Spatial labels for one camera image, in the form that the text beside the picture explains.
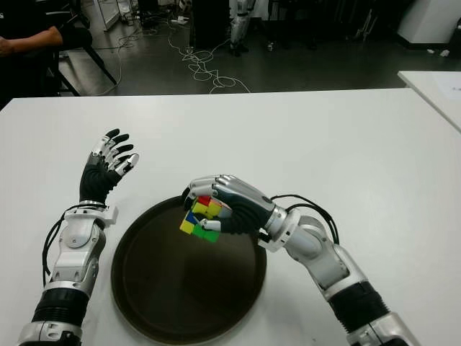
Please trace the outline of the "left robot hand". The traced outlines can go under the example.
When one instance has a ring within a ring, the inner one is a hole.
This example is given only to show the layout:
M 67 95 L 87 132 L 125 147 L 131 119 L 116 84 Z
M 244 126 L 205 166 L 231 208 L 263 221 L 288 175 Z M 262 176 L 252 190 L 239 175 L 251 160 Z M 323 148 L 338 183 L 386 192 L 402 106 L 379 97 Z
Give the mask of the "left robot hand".
M 85 163 L 79 185 L 79 202 L 104 205 L 107 196 L 138 163 L 130 136 L 110 130 L 94 145 Z

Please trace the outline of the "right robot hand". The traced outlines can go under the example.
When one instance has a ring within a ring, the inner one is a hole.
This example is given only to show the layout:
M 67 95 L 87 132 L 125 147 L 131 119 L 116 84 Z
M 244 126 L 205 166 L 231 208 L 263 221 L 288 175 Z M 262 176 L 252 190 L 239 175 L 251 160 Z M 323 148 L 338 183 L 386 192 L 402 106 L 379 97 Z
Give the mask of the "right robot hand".
M 210 196 L 227 205 L 229 216 L 208 219 L 196 213 L 202 229 L 225 234 L 252 234 L 264 228 L 276 205 L 264 193 L 229 174 L 212 175 L 192 180 L 182 193 L 186 210 L 202 196 Z

